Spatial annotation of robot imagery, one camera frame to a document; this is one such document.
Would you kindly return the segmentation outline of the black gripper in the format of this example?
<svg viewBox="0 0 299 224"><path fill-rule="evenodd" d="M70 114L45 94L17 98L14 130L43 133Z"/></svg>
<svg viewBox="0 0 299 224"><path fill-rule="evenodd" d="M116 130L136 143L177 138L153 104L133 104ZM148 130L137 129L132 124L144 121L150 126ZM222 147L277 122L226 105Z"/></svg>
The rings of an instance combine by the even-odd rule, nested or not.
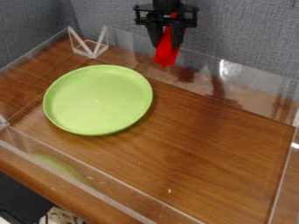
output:
<svg viewBox="0 0 299 224"><path fill-rule="evenodd" d="M172 26L172 48L182 43L185 28L197 25L198 7L182 0L152 0L150 3L133 6L134 23L144 25L153 47L157 47L164 33L162 26Z"/></svg>

